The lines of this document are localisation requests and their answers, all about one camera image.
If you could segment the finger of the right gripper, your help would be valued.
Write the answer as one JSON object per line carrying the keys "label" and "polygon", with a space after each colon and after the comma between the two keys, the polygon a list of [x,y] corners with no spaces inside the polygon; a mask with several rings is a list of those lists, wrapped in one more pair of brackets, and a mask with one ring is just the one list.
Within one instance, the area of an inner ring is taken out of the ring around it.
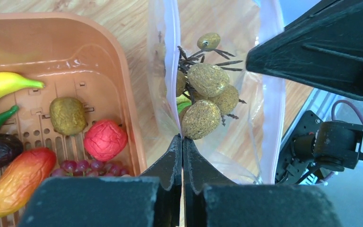
{"label": "finger of the right gripper", "polygon": [[246,70],[363,101],[363,0],[321,0],[284,25],[277,0],[263,0],[259,45]]}

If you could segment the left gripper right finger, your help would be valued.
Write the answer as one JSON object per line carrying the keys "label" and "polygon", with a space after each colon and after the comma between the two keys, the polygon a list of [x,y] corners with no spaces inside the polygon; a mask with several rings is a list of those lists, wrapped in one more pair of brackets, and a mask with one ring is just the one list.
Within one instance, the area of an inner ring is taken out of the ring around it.
{"label": "left gripper right finger", "polygon": [[333,204],[315,186],[240,185],[183,141],[188,227],[339,227]]}

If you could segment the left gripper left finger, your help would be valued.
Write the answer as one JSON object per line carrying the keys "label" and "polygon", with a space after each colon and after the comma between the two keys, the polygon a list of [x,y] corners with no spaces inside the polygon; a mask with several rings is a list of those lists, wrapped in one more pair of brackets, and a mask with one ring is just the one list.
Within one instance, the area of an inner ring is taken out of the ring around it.
{"label": "left gripper left finger", "polygon": [[33,194],[21,227],[176,227],[182,138],[139,176],[50,177]]}

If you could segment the clear zip top bag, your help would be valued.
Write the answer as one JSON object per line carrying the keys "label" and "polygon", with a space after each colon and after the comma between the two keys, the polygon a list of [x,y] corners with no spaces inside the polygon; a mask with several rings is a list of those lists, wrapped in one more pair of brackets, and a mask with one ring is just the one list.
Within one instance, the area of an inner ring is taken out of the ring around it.
{"label": "clear zip top bag", "polygon": [[283,132],[285,82],[246,70],[248,52],[259,45],[262,0],[151,0],[148,4],[148,82],[157,126],[163,135],[184,137],[175,87],[182,47],[199,51],[206,33],[221,37],[218,49],[231,53],[230,83],[240,99],[233,114],[213,133],[192,140],[199,153],[229,179],[243,184],[272,184]]}

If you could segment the green apple toy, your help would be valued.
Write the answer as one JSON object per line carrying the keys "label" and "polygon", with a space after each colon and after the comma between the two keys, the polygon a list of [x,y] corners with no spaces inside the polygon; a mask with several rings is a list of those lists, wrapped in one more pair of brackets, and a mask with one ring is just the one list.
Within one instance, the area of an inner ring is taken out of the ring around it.
{"label": "green apple toy", "polygon": [[180,113],[184,108],[191,106],[191,102],[182,102],[177,104],[177,111]]}

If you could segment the yellow pear toy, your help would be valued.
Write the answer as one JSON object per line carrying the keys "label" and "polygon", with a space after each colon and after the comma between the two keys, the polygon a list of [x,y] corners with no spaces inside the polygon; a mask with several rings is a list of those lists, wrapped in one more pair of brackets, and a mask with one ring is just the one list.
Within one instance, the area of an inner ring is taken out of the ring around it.
{"label": "yellow pear toy", "polygon": [[180,95],[179,97],[176,97],[176,104],[186,103],[190,102],[190,100],[185,95]]}

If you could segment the brown kiwi toy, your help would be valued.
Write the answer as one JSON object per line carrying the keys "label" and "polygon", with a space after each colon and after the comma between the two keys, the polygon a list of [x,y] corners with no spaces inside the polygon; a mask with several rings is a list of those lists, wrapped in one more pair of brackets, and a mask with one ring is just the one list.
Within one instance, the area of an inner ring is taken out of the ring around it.
{"label": "brown kiwi toy", "polygon": [[50,104],[50,119],[56,132],[66,136],[76,135],[87,126],[84,106],[73,97],[58,97]]}

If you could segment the brown longan cluster toy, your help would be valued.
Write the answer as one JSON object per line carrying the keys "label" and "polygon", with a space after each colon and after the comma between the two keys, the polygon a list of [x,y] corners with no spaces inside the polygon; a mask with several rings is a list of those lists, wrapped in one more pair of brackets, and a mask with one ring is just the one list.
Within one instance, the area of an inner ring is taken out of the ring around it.
{"label": "brown longan cluster toy", "polygon": [[231,53],[218,49],[220,41],[219,34],[206,33],[197,40],[199,51],[190,56],[177,47],[180,56],[174,95],[185,95],[191,102],[178,113],[181,131],[191,140],[200,140],[220,125],[226,126],[226,117],[238,120],[233,110],[238,103],[245,103],[228,75],[228,71],[239,71],[232,67],[238,61],[231,61]]}

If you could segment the red orange peach toy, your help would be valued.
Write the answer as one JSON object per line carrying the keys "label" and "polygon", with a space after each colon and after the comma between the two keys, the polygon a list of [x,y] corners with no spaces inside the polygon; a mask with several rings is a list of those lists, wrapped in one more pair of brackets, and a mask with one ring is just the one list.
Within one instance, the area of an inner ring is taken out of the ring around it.
{"label": "red orange peach toy", "polygon": [[0,177],[0,218],[25,206],[34,191],[56,165],[56,154],[48,148],[24,151]]}

